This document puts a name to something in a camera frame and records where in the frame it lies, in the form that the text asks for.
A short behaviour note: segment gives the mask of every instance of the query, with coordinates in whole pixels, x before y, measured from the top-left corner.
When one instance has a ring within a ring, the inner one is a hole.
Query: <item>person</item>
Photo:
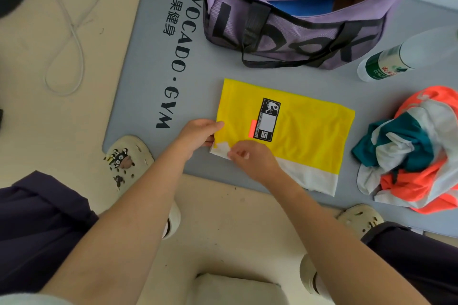
[[[161,242],[185,163],[200,146],[211,146],[214,133],[223,126],[207,119],[187,123],[83,236],[39,294],[8,295],[0,298],[0,304],[135,304]],[[336,304],[428,304],[292,180],[267,146],[240,141],[228,157],[281,205]]]

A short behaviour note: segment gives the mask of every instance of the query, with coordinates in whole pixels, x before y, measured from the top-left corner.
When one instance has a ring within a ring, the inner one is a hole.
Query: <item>beige floor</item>
[[[74,20],[93,0],[64,0]],[[55,0],[26,0],[0,19],[0,186],[40,170],[89,199],[96,212],[117,198],[101,144],[138,0],[100,0],[78,30],[86,75],[74,95],[43,88],[52,54],[69,36]],[[50,69],[66,88],[78,72],[69,42]],[[159,250],[141,304],[183,304],[197,273],[212,272],[278,283],[292,305],[326,304],[299,279],[305,250],[270,195],[184,175],[176,202],[182,225]]]

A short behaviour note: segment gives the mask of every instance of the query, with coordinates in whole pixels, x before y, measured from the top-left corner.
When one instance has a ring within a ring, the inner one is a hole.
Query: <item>cord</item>
[[[80,27],[81,23],[83,23],[83,21],[86,19],[86,17],[89,15],[89,13],[92,12],[92,10],[94,9],[94,7],[97,5],[97,3],[99,2],[99,0],[95,0],[92,5],[86,10],[86,12],[84,12],[78,19],[77,19],[77,22],[76,24],[73,24],[72,22],[72,18],[70,17],[70,14],[68,13],[68,10],[67,8],[65,7],[64,5],[64,2],[62,0],[56,0],[60,6],[60,9],[62,10],[62,13],[64,14],[64,17],[67,21],[67,24],[68,24],[68,27],[70,29],[70,32],[71,32],[71,35],[70,37],[66,40],[66,42],[63,44],[63,46],[60,48],[59,51],[57,51],[57,53],[54,55],[54,57],[51,58],[44,74],[43,74],[43,83],[44,83],[44,87],[51,93],[54,93],[56,95],[60,95],[60,96],[68,96],[68,95],[71,95],[73,93],[75,93],[77,91],[78,88],[80,88],[81,86],[81,82],[83,82],[83,77],[84,77],[84,71],[85,71],[85,65],[84,65],[84,54],[83,54],[83,47],[81,46],[81,42],[80,42],[80,39],[78,38],[78,35],[76,33],[76,30]],[[79,52],[79,58],[80,58],[80,74],[79,74],[79,77],[78,77],[78,81],[76,83],[76,85],[70,89],[69,91],[66,91],[66,92],[59,92],[55,89],[53,89],[49,83],[48,83],[48,73],[49,73],[49,69],[51,67],[51,65],[54,63],[54,61],[56,60],[56,58],[59,56],[59,54],[62,52],[62,50],[64,49],[64,47],[66,46],[66,44],[68,43],[68,41],[73,38],[77,44],[77,47],[78,47],[78,52]]]

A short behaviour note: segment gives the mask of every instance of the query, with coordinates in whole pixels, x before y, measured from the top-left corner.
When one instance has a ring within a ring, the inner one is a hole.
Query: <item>black printed logo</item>
[[[273,131],[275,130],[278,113],[280,112],[280,105],[281,103],[275,100],[266,98],[262,100],[254,135],[255,139],[272,141]]]

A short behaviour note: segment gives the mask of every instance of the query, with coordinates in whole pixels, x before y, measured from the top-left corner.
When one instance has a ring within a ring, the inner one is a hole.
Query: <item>water bottle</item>
[[[432,65],[458,51],[458,25],[434,28],[364,59],[358,76],[366,82]]]

